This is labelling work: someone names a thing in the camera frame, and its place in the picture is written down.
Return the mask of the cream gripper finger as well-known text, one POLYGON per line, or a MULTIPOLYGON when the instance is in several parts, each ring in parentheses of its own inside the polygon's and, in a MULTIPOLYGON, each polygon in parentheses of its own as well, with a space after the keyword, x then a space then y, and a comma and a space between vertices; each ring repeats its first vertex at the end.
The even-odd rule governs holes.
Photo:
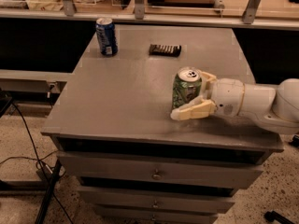
POLYGON ((217 81, 217 77, 208 72, 201 72, 200 78, 202 79, 200 94, 203 97, 209 97, 213 84, 217 81))
POLYGON ((214 114, 216 110, 216 104, 212 100, 204 99, 200 95, 189 103, 173 109, 170 118, 173 120, 203 119, 214 114))

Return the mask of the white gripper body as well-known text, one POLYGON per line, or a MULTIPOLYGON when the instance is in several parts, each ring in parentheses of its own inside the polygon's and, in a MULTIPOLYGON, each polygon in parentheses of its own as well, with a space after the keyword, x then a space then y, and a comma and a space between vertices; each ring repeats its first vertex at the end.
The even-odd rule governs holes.
POLYGON ((234 117, 238 114, 244 96, 243 82, 222 78, 218 79, 212 88, 211 100, 216 105, 215 115, 220 117, 234 117))

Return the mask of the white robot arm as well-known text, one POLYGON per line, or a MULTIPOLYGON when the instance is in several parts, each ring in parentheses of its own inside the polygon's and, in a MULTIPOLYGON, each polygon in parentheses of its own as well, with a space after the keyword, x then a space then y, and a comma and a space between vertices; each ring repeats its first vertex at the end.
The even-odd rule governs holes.
POLYGON ((296 78, 286 79, 277 86, 256 85, 183 67, 173 83, 171 118, 245 117, 267 131, 297 134, 298 87, 296 78))

